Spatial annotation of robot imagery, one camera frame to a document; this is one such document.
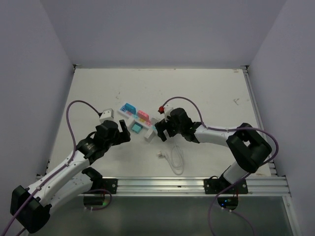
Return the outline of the white power strip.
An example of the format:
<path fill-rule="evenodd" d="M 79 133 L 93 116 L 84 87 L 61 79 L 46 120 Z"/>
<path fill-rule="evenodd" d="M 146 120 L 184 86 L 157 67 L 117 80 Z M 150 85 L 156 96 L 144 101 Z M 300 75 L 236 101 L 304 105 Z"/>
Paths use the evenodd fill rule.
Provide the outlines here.
<path fill-rule="evenodd" d="M 134 118 L 134 119 L 135 119 L 135 123 L 142 125 L 143 128 L 145 128 L 145 129 L 153 129 L 153 130 L 155 131 L 155 133 L 157 134 L 157 130 L 156 130 L 155 126 L 151 124 L 151 118 L 152 118 L 153 116 L 149 115 L 148 113 L 147 113 L 147 114 L 148 114 L 149 117 L 150 117 L 150 120 L 149 120 L 149 121 L 144 121 L 144 120 L 142 120 L 142 119 L 139 119 L 139 117 L 137 116 L 137 114 L 135 114 L 135 115 L 130 115 L 130 113 L 128 113 L 128 112 L 125 110 L 124 105 L 123 105 L 121 108 L 119 108 L 119 109 L 117 110 L 117 113 L 118 113 L 119 115 L 125 117 L 126 119 Z"/>

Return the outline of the pink plug adapter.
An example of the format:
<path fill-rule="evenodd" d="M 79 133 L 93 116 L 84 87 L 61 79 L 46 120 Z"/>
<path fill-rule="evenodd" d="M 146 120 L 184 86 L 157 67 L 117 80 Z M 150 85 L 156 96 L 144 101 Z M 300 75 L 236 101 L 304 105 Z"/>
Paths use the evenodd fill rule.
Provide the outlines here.
<path fill-rule="evenodd" d="M 137 111 L 137 116 L 139 117 L 139 119 L 142 119 L 144 121 L 149 121 L 150 120 L 150 117 L 147 113 L 145 113 L 144 111 L 142 110 L 138 110 Z"/>

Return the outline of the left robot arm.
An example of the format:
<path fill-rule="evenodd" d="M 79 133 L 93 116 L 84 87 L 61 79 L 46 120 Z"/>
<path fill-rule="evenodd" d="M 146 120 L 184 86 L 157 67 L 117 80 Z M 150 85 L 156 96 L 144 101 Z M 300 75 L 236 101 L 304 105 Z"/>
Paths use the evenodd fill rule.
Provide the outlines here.
<path fill-rule="evenodd" d="M 106 120 L 81 140 L 57 167 L 28 187 L 12 192 L 10 213 L 30 234 L 48 222 L 54 210 L 81 193 L 110 194 L 91 165 L 112 147 L 131 140 L 124 120 Z"/>

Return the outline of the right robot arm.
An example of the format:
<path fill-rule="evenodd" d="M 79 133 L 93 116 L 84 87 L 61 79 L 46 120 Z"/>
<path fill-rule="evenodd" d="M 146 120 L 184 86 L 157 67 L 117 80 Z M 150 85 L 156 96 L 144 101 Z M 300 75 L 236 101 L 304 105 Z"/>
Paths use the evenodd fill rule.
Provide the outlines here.
<path fill-rule="evenodd" d="M 231 129 L 207 128 L 202 122 L 193 122 L 183 108 L 158 109 L 164 119 L 155 124 L 157 135 L 164 142 L 167 136 L 181 135 L 193 143 L 210 143 L 229 148 L 235 162 L 219 177 L 219 187 L 225 193 L 237 187 L 237 181 L 255 173 L 272 148 L 265 139 L 248 123 Z"/>

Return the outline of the white long charger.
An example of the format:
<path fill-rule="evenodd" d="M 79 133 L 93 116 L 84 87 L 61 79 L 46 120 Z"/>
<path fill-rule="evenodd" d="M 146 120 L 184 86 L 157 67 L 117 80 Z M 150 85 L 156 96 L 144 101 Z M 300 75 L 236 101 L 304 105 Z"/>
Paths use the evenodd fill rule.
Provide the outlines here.
<path fill-rule="evenodd" d="M 155 136 L 155 131 L 153 129 L 148 129 L 146 132 L 144 139 L 146 142 L 150 143 L 153 137 Z"/>

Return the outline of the blue plug adapter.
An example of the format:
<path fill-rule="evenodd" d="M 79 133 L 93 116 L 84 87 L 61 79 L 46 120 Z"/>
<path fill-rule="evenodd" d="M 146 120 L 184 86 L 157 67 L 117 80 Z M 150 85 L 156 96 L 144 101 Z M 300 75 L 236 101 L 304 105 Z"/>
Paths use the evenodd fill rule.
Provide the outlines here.
<path fill-rule="evenodd" d="M 129 103 L 126 103 L 126 104 L 124 105 L 124 108 L 125 108 L 125 110 L 126 110 L 128 113 L 130 113 L 130 115 L 135 115 L 135 114 L 137 114 L 136 108 L 135 108 L 133 105 L 129 104 Z"/>

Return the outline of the white plug adapter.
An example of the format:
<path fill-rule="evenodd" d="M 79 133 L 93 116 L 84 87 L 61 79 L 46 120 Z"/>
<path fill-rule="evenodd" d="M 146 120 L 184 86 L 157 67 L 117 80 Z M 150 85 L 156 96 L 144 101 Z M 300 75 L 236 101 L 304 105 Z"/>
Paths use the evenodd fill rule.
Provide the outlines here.
<path fill-rule="evenodd" d="M 152 125 L 155 125 L 156 123 L 160 122 L 160 119 L 159 118 L 155 118 L 155 117 L 152 117 L 151 118 L 151 124 Z"/>

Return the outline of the teal usb charger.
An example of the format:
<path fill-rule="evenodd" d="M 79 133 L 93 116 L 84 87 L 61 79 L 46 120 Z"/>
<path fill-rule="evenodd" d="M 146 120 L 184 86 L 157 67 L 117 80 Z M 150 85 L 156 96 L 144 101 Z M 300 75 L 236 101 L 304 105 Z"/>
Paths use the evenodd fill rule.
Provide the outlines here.
<path fill-rule="evenodd" d="M 142 128 L 143 128 L 142 125 L 135 123 L 135 124 L 132 126 L 131 130 L 132 130 L 133 132 L 135 132 L 135 133 L 138 134 L 138 133 L 140 133 L 140 131 L 142 130 Z"/>

